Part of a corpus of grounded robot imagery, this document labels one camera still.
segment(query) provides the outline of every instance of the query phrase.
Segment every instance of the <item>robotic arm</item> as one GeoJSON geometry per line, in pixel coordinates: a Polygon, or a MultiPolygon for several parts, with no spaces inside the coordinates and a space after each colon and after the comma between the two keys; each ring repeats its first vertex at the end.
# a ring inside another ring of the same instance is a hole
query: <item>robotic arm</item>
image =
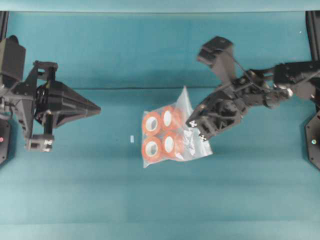
{"type": "MultiPolygon", "coordinates": [[[[197,59],[208,65],[222,82],[186,121],[189,127],[199,129],[203,141],[239,124],[249,108],[261,105],[274,108],[293,94],[313,101],[317,109],[320,108],[319,61],[285,63],[264,70],[244,70],[233,56],[232,42],[219,36],[202,46],[197,59]],[[236,77],[235,64],[243,70],[240,78],[236,77]]],[[[307,124],[306,137],[309,159],[320,169],[320,147],[317,145],[320,124],[316,123],[319,118],[315,116],[307,124]]]]}
{"type": "Polygon", "coordinates": [[[9,119],[13,114],[22,127],[29,151],[50,152],[55,140],[53,129],[99,114],[101,109],[71,88],[56,81],[58,64],[35,61],[22,82],[26,49],[15,36],[0,42],[0,163],[7,158],[9,119]],[[38,80],[44,84],[37,87],[38,80]],[[33,134],[34,119],[43,134],[33,134]]]}

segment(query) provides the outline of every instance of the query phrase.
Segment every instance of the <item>teal background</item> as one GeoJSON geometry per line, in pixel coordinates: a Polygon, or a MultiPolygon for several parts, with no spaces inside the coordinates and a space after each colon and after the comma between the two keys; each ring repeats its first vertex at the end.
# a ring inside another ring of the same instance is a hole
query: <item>teal background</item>
{"type": "Polygon", "coordinates": [[[54,131],[49,154],[27,152],[12,122],[10,160],[0,167],[1,239],[319,239],[320,172],[303,130],[311,102],[252,108],[211,139],[208,157],[146,169],[141,158],[144,110],[173,103],[183,85],[195,107],[219,83],[196,62],[205,41],[229,38],[245,68],[307,61],[304,12],[14,12],[10,34],[27,48],[26,70],[57,61],[57,79],[102,111],[54,131]]]}
{"type": "Polygon", "coordinates": [[[318,0],[1,0],[1,10],[84,13],[237,13],[318,10],[318,0]]]}

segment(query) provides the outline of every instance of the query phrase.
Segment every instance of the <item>cable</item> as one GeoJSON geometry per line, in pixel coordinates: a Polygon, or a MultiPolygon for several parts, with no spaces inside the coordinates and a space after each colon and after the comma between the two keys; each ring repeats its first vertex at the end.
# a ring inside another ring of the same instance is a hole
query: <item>cable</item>
{"type": "MultiPolygon", "coordinates": [[[[229,52],[227,52],[225,49],[222,48],[215,48],[214,50],[218,50],[218,51],[222,51],[225,52],[233,61],[234,63],[236,63],[238,65],[238,67],[243,71],[243,74],[246,76],[246,78],[249,80],[249,82],[254,85],[255,87],[257,87],[259,90],[263,90],[263,91],[268,91],[268,92],[283,92],[284,89],[279,88],[279,89],[270,89],[270,88],[266,88],[263,86],[259,86],[258,84],[256,84],[251,76],[249,76],[249,74],[247,73],[247,71],[242,67],[242,65],[234,58],[234,56],[232,56],[229,52]]],[[[317,76],[318,74],[320,74],[320,70],[318,72],[316,72],[315,74],[311,75],[311,77],[308,77],[307,79],[304,79],[302,82],[306,82],[312,78],[314,78],[315,76],[317,76]]]]}

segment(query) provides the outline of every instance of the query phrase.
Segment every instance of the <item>clear plastic bag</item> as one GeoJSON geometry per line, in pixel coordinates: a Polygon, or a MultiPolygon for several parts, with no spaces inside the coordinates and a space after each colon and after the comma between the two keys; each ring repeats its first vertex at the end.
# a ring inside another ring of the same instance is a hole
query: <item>clear plastic bag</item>
{"type": "Polygon", "coordinates": [[[143,167],[165,160],[190,161],[213,154],[197,128],[185,122],[193,112],[187,88],[173,104],[145,111],[142,118],[143,167]]]}

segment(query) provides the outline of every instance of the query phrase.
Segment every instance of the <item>orange tape roll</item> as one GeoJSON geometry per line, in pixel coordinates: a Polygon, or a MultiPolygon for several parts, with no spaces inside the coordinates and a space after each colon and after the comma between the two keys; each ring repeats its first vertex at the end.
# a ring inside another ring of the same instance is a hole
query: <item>orange tape roll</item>
{"type": "Polygon", "coordinates": [[[159,162],[163,158],[163,148],[159,138],[148,137],[142,144],[142,156],[149,163],[159,162]]]}
{"type": "Polygon", "coordinates": [[[174,109],[172,106],[165,106],[161,114],[162,129],[164,131],[170,131],[178,129],[182,125],[182,113],[178,109],[174,109]]]}
{"type": "Polygon", "coordinates": [[[161,130],[160,114],[152,111],[144,116],[142,121],[142,131],[148,137],[157,135],[161,130]]]}
{"type": "Polygon", "coordinates": [[[168,131],[162,139],[163,154],[171,159],[176,159],[177,154],[184,153],[184,140],[183,137],[175,132],[168,131]]]}

